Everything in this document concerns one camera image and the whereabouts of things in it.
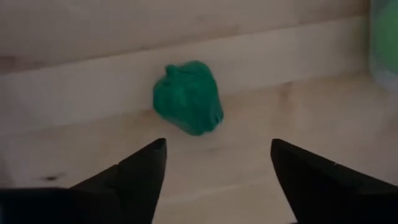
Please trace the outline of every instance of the green object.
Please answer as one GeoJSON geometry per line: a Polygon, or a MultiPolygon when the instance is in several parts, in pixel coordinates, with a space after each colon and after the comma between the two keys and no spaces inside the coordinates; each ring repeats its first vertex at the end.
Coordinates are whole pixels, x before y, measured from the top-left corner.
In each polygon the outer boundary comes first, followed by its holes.
{"type": "Polygon", "coordinates": [[[210,132],[223,120],[217,84],[202,62],[166,66],[166,76],[154,87],[154,109],[188,134],[210,132]]]}
{"type": "Polygon", "coordinates": [[[379,61],[398,72],[398,1],[392,0],[375,15],[373,44],[379,61]]]}

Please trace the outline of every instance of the blurry green object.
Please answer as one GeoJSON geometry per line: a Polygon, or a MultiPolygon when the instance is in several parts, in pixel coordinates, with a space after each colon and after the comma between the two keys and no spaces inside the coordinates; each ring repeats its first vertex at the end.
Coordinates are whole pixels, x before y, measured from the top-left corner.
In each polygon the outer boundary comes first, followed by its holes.
{"type": "Polygon", "coordinates": [[[376,57],[387,68],[398,72],[398,1],[392,0],[380,9],[373,26],[376,57]]]}
{"type": "Polygon", "coordinates": [[[166,66],[166,76],[154,87],[154,109],[194,136],[214,130],[224,117],[216,81],[199,61],[166,66]]]}

